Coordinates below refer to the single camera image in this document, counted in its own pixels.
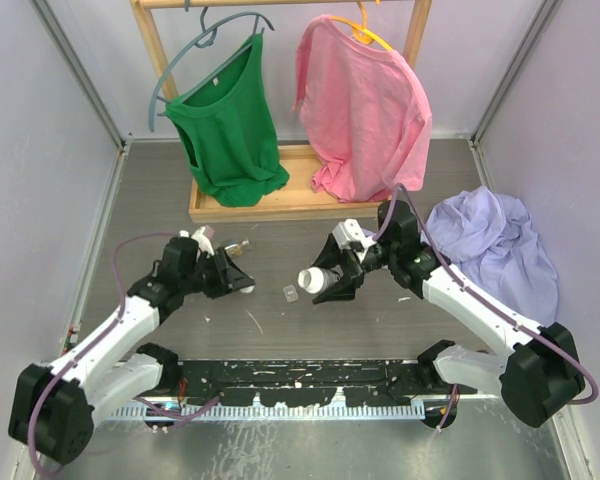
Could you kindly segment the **white capped pill bottle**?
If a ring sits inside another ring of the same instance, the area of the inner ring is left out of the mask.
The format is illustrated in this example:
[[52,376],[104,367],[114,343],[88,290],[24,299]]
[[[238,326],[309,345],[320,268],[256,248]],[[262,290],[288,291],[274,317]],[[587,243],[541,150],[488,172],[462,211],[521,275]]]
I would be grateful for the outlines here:
[[299,272],[297,283],[305,292],[316,295],[337,283],[339,279],[340,275],[337,272],[310,267]]

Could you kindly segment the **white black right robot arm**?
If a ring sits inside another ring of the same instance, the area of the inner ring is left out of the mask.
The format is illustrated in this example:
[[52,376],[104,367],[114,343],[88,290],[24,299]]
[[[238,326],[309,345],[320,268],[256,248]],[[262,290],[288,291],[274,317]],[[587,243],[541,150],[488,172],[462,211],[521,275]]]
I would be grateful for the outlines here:
[[313,304],[350,301],[367,274],[386,269],[399,286],[452,315],[490,349],[483,353],[437,342],[418,358],[418,379],[427,392],[462,385],[496,395],[515,417],[537,428],[584,390],[566,327],[542,326],[481,290],[421,241],[408,203],[385,201],[377,217],[376,235],[355,219],[339,222],[317,259],[298,274],[298,286],[312,295]]

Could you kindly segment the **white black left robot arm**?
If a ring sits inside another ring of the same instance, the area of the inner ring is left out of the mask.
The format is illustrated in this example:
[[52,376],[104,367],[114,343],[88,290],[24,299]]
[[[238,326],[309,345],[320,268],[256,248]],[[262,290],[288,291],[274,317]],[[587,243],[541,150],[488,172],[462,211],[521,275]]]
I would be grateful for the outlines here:
[[141,394],[174,393],[182,382],[176,353],[144,337],[183,306],[187,296],[209,299],[250,292],[254,279],[201,230],[169,235],[162,256],[130,288],[122,289],[112,314],[56,360],[32,363],[19,375],[9,436],[27,448],[38,473],[46,457],[73,462],[96,426]]

